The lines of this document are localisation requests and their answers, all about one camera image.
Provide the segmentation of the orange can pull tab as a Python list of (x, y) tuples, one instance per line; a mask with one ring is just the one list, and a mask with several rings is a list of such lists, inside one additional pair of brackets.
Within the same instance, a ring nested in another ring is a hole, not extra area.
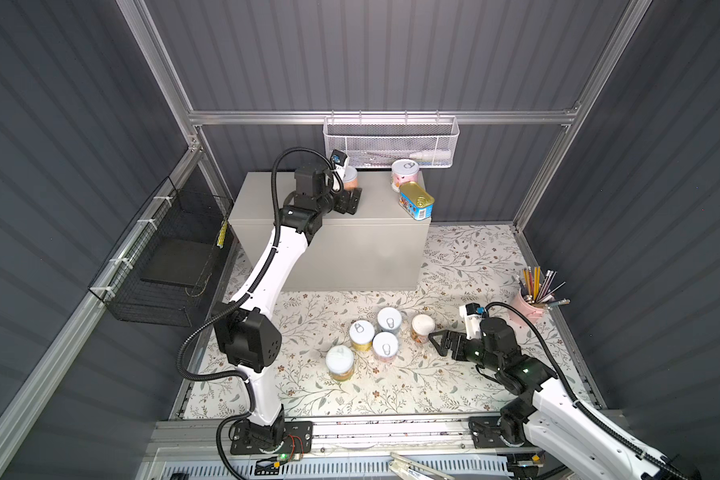
[(344, 171), (343, 186), (345, 190), (354, 190), (359, 187), (358, 171), (352, 166), (347, 166)]

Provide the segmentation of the pink white can pull tab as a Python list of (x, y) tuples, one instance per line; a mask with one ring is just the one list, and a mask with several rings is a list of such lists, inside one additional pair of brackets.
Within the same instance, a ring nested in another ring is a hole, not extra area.
[(409, 182), (417, 182), (420, 171), (419, 164), (412, 159), (398, 159), (391, 165), (392, 189), (400, 191), (400, 187)]

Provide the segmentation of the teal can pull tab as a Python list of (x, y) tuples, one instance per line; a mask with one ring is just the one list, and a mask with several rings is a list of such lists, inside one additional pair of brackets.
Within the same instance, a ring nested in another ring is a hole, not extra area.
[(402, 313), (394, 307), (384, 307), (377, 314), (377, 324), (384, 332), (397, 335), (403, 322)]

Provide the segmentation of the gold rectangular tin can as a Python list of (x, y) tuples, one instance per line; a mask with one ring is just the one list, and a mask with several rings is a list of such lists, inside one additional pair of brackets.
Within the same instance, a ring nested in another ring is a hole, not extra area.
[(418, 183), (407, 182), (399, 187), (398, 203), (414, 220), (423, 221), (431, 217), (435, 200)]

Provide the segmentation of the green orange can plastic lid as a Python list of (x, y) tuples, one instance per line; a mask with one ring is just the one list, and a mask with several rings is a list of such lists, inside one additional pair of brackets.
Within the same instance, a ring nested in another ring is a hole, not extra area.
[(329, 375), (338, 382), (350, 379), (354, 373), (354, 352), (347, 346), (332, 347), (325, 357)]

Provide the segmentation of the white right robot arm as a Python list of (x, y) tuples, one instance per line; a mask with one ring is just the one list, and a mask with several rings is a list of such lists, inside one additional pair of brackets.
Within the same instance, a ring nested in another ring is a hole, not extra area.
[(475, 447), (496, 442), (509, 448), (533, 445), (581, 479), (700, 478), (693, 464), (640, 441), (580, 399), (549, 347), (542, 348), (544, 360), (524, 353), (514, 329), (491, 315), (494, 306), (466, 304), (460, 309), (464, 331), (428, 335), (439, 355), (472, 364), (514, 397), (495, 420), (470, 418)]

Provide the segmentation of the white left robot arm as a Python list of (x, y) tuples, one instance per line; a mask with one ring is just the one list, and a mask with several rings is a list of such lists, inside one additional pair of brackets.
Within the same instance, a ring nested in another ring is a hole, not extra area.
[[(296, 153), (312, 155), (318, 162), (294, 172), (295, 190), (280, 201), (278, 170), (287, 156)], [(231, 303), (190, 334), (177, 355), (176, 369), (189, 382), (226, 378), (242, 382), (249, 407), (232, 420), (246, 427), (251, 443), (267, 451), (280, 446), (286, 436), (284, 406), (271, 369), (283, 343), (272, 321), (274, 307), (291, 271), (322, 227), (323, 218), (332, 211), (347, 214), (357, 209), (354, 192), (344, 186), (348, 161), (349, 156), (341, 150), (325, 155), (306, 147), (289, 148), (276, 158), (270, 174), (273, 229), (264, 252)], [(194, 373), (185, 365), (184, 356), (208, 328), (214, 329), (218, 348), (232, 367)]]

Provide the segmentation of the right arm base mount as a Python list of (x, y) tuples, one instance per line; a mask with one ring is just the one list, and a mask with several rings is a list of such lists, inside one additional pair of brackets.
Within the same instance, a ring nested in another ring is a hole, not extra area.
[(520, 395), (498, 412), (469, 416), (467, 426), (473, 446), (477, 449), (535, 448), (542, 451), (542, 447), (531, 441), (525, 432), (530, 417), (537, 412), (533, 395)]

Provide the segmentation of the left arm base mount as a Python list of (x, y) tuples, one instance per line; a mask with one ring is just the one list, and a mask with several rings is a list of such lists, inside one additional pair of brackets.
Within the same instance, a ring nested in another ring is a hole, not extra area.
[(306, 454), (312, 449), (314, 424), (284, 421), (264, 427), (242, 420), (229, 433), (232, 455)]

